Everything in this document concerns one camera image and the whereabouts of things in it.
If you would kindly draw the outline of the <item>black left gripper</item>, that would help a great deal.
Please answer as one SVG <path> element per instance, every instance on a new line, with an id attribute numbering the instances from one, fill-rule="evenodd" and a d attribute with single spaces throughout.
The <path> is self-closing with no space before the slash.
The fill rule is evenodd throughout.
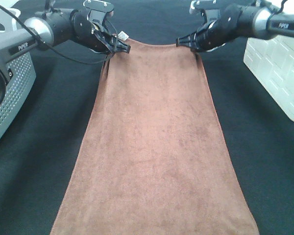
<path id="1" fill-rule="evenodd" d="M 105 25 L 106 15 L 90 10 L 76 12 L 72 17 L 73 41 L 96 53 L 129 53 L 131 46 L 125 43 L 129 36 L 124 31 L 110 34 Z"/>

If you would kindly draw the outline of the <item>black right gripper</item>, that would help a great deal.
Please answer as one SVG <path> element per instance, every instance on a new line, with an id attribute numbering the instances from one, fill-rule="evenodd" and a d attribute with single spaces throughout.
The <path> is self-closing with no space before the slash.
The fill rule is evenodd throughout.
<path id="1" fill-rule="evenodd" d="M 231 4 L 226 7 L 219 19 L 206 23 L 191 34 L 177 38 L 175 45 L 191 48 L 192 52 L 206 52 L 221 47 L 238 37 L 236 30 L 240 14 L 240 7 Z"/>

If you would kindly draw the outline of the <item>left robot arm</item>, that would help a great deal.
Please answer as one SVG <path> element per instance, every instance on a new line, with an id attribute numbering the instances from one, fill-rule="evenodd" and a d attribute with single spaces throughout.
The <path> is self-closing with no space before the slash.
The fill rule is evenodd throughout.
<path id="1" fill-rule="evenodd" d="M 123 43 L 105 27 L 106 19 L 96 19 L 106 13 L 91 9 L 88 13 L 75 9 L 54 9 L 39 12 L 29 18 L 21 29 L 0 34 L 0 105 L 6 86 L 13 76 L 6 65 L 35 47 L 52 48 L 67 40 L 80 44 L 96 53 L 109 56 L 130 52 L 130 45 Z"/>

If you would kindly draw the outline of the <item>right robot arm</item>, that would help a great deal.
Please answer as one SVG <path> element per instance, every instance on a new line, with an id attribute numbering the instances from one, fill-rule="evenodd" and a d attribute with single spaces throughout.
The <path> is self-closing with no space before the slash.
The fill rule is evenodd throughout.
<path id="1" fill-rule="evenodd" d="M 204 23 L 195 32 L 176 39 L 176 46 L 193 52 L 213 51 L 238 37 L 270 40 L 278 35 L 294 38 L 294 14 L 266 0 L 249 5 L 232 3 L 224 10 L 215 0 L 193 0 L 190 14 L 200 13 Z"/>

